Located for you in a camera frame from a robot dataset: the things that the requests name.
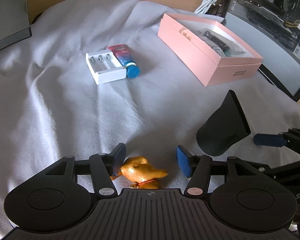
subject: blue cap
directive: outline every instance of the blue cap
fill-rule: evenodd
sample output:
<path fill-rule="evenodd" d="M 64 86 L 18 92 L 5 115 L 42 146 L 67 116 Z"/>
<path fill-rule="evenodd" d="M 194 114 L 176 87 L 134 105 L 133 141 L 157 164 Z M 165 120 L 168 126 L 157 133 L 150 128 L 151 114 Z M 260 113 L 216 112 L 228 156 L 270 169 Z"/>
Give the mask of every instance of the blue cap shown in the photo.
<path fill-rule="evenodd" d="M 127 67 L 127 76 L 128 78 L 135 78 L 140 74 L 140 69 L 138 66 L 129 66 Z"/>

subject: bottle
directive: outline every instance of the bottle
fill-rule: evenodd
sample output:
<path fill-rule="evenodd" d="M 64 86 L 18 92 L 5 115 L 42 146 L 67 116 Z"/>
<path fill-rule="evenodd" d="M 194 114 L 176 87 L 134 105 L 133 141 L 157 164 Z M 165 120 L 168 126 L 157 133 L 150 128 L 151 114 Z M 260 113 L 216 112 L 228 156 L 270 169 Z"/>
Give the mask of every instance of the bottle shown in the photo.
<path fill-rule="evenodd" d="M 118 61 L 127 69 L 127 77 L 135 78 L 140 74 L 140 69 L 134 62 L 131 54 L 129 53 L 128 46 L 125 44 L 109 46 L 110 49 Z"/>

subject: gray fabric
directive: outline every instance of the gray fabric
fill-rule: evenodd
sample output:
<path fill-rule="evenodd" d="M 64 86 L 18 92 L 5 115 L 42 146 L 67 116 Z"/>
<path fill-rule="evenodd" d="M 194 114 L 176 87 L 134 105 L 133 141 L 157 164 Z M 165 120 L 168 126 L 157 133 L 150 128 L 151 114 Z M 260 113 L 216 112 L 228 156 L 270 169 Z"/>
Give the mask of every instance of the gray fabric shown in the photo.
<path fill-rule="evenodd" d="M 32 25 L 32 38 L 0 51 L 0 238 L 11 227 L 3 201 L 14 187 L 65 155 L 109 153 L 118 143 L 169 175 L 164 187 L 185 188 L 175 149 L 202 155 L 195 135 L 233 89 L 255 133 L 300 128 L 300 107 L 261 74 L 205 88 L 157 37 L 163 5 L 138 0 L 67 0 Z M 85 53 L 127 44 L 141 75 L 96 85 Z M 272 167 L 300 156 L 257 147 L 253 134 L 224 155 Z M 92 190 L 87 177 L 79 182 Z M 114 181 L 120 191 L 131 182 Z M 220 183 L 212 179 L 211 188 Z"/>

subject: orange figurine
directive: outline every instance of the orange figurine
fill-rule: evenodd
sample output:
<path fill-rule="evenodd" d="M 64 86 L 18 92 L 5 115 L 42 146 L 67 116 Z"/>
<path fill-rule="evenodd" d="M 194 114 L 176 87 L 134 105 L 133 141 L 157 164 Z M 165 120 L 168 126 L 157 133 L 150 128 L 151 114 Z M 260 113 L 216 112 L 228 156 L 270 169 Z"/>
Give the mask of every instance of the orange figurine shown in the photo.
<path fill-rule="evenodd" d="M 114 180 L 121 175 L 134 182 L 131 188 L 158 189 L 161 188 L 158 179 L 167 176 L 168 173 L 165 170 L 153 168 L 145 157 L 138 156 L 126 159 L 119 175 L 111 179 Z"/>

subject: pink box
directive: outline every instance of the pink box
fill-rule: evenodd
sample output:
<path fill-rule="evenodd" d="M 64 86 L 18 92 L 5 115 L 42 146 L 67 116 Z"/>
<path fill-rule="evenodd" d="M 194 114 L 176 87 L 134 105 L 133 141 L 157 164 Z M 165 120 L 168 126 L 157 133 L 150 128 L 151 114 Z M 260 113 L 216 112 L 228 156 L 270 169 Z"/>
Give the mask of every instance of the pink box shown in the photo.
<path fill-rule="evenodd" d="M 221 57 L 188 28 L 208 28 L 232 40 L 249 57 Z M 178 55 L 204 86 L 250 78 L 263 58 L 221 23 L 198 16 L 164 14 L 158 36 Z"/>

